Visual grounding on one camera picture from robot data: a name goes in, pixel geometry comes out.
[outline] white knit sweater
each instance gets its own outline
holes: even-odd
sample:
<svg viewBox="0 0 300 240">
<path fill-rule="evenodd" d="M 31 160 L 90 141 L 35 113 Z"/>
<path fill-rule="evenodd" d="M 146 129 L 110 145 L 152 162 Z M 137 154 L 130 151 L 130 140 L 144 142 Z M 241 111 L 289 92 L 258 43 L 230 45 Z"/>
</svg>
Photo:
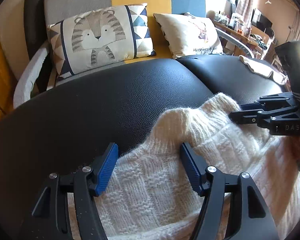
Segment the white knit sweater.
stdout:
<svg viewBox="0 0 300 240">
<path fill-rule="evenodd" d="M 220 93 L 197 109 L 167 110 L 159 117 L 146 141 L 117 161 L 106 192 L 95 198 L 110 240 L 189 239 L 203 198 L 192 190 L 179 160 L 183 142 L 225 173 L 247 171 L 270 208 L 280 239 L 285 238 L 300 217 L 300 173 L 290 140 L 256 125 L 231 123 L 228 114 L 238 109 Z M 69 210 L 73 237 L 80 239 L 72 195 Z M 228 211 L 226 197 L 220 239 Z"/>
</svg>

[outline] wall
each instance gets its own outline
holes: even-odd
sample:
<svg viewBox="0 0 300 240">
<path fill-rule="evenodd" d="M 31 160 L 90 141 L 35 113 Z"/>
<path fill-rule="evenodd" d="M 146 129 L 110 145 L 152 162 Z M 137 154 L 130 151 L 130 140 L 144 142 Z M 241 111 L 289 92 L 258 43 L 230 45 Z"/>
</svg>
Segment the wall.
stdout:
<svg viewBox="0 0 300 240">
<path fill-rule="evenodd" d="M 266 1 L 259 0 L 257 8 L 273 23 L 272 29 L 280 45 L 286 42 L 298 9 L 292 0 L 270 0 L 271 4 L 265 4 Z"/>
</svg>

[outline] tiger pillow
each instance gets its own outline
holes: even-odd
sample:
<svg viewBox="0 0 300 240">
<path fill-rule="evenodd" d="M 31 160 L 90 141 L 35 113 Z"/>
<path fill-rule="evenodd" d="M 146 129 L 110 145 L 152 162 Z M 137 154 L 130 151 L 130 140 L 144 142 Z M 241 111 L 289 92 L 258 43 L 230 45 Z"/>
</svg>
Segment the tiger pillow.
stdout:
<svg viewBox="0 0 300 240">
<path fill-rule="evenodd" d="M 144 3 L 109 7 L 49 25 L 51 56 L 59 77 L 155 55 L 146 6 Z"/>
</svg>

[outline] throw pillow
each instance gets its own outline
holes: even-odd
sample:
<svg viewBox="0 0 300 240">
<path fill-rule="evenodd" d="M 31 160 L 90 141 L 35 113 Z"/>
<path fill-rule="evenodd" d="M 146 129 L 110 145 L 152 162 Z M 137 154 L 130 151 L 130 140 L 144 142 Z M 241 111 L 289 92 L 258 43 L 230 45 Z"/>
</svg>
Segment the throw pillow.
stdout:
<svg viewBox="0 0 300 240">
<path fill-rule="evenodd" d="M 209 18 L 179 14 L 153 14 L 161 26 L 173 58 L 222 53 L 217 31 Z"/>
<path fill-rule="evenodd" d="M 146 6 L 144 3 L 99 9 L 48 26 L 51 56 L 59 77 L 155 55 Z"/>
</svg>

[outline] white armrest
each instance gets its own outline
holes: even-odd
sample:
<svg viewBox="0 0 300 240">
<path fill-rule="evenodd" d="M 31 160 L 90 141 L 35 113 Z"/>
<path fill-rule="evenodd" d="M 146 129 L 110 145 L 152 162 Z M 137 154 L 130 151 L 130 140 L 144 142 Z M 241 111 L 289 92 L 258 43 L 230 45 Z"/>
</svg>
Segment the white armrest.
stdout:
<svg viewBox="0 0 300 240">
<path fill-rule="evenodd" d="M 42 64 L 49 53 L 49 43 L 45 41 L 37 50 L 23 74 L 21 75 L 13 96 L 13 108 L 16 109 L 24 102 L 30 100 L 33 85 L 39 76 Z"/>
<path fill-rule="evenodd" d="M 226 39 L 227 41 L 230 41 L 235 46 L 237 46 L 239 49 L 242 49 L 243 52 L 246 54 L 246 57 L 254 58 L 254 55 L 246 45 L 244 45 L 242 42 L 238 41 L 236 38 L 232 37 L 228 33 L 223 32 L 222 30 L 216 28 L 217 34 L 219 37 Z"/>
</svg>

